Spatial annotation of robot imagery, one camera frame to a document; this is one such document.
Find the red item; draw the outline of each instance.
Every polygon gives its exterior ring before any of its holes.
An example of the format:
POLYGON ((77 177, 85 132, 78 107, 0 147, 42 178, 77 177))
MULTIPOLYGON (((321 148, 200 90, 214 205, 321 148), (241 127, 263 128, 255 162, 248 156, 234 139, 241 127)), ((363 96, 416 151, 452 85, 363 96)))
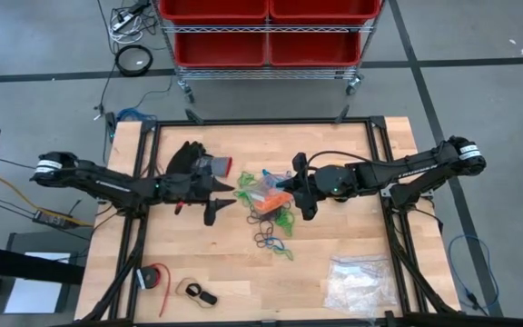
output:
POLYGON ((178 33, 175 59, 185 67, 262 66, 265 37, 264 33, 178 33))
POLYGON ((157 272, 158 272, 156 274, 156 284, 157 285, 159 284, 159 282, 161 282, 161 273, 160 273, 158 267, 163 267, 164 270, 167 272, 167 288, 164 291, 163 306, 161 306, 161 312, 159 313, 159 317, 161 317, 163 315, 163 312, 164 312, 164 307, 167 304, 167 299, 169 298, 169 291, 171 290, 171 271, 169 271, 169 267, 165 266, 162 263, 151 264, 151 267, 156 269, 157 272))
POLYGON ((380 0, 271 0, 275 24, 362 25, 380 12, 380 0))
POLYGON ((178 25, 263 24, 268 0, 162 0, 163 18, 178 25))
POLYGON ((350 66, 360 59, 359 33, 272 33, 274 66, 350 66))

